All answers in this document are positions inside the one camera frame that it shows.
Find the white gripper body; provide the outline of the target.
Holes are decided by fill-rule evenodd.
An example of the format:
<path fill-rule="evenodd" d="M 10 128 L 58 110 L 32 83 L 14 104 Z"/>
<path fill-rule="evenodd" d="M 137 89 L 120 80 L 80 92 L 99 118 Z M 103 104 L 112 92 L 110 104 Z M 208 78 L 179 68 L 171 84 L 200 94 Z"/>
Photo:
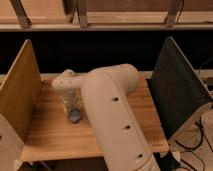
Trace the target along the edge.
<path fill-rule="evenodd" d="M 73 109 L 79 109 L 79 98 L 80 96 L 75 90 L 64 91 L 61 94 L 61 100 L 64 104 L 64 111 L 66 115 L 69 115 Z"/>

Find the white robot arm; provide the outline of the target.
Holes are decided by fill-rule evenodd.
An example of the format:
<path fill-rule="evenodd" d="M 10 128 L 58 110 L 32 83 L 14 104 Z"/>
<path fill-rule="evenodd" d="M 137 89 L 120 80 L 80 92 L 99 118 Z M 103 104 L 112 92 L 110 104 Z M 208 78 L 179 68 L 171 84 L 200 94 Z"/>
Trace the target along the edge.
<path fill-rule="evenodd" d="M 140 73 L 131 64 L 100 67 L 81 75 L 66 70 L 52 81 L 67 108 L 71 92 L 81 91 L 109 171 L 160 171 L 127 100 L 139 83 Z"/>

